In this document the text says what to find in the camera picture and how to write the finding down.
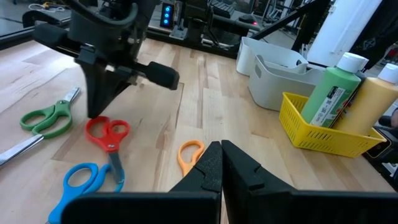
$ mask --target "green bottle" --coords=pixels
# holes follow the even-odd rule
[[[301,111],[308,124],[329,128],[361,83],[355,73],[367,60],[359,55],[344,53],[336,67],[326,68],[321,82],[315,87]]]

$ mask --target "scissor blade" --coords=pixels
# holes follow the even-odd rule
[[[67,100],[69,102],[72,102],[77,94],[79,94],[80,88],[79,87],[74,87],[63,99]]]
[[[122,163],[120,161],[119,153],[112,152],[109,153],[109,164],[111,165],[112,176],[116,183],[120,184],[124,181],[124,177],[122,175]]]
[[[44,137],[42,134],[37,134],[0,154],[0,166],[18,156],[20,153],[25,152],[26,150],[35,146],[37,143],[41,142],[43,138]]]

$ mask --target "white container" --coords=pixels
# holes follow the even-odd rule
[[[298,52],[252,38],[242,37],[236,59],[236,71],[250,76],[253,73],[257,55],[264,59],[264,63],[268,67],[286,72],[303,74],[308,65],[308,61]]]
[[[317,69],[297,74],[271,68],[260,57],[256,57],[253,73],[250,74],[249,90],[259,106],[280,111],[283,92],[310,96],[322,76],[323,71]]]

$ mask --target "yellow plastic basket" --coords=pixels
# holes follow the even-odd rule
[[[283,96],[279,120],[295,147],[356,157],[387,141],[373,128],[369,136],[360,136],[307,124],[300,112],[308,98],[286,92]]]

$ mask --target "bottle label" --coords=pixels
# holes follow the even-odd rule
[[[310,124],[329,128],[338,113],[344,108],[349,96],[350,92],[345,89],[337,86],[332,87]]]

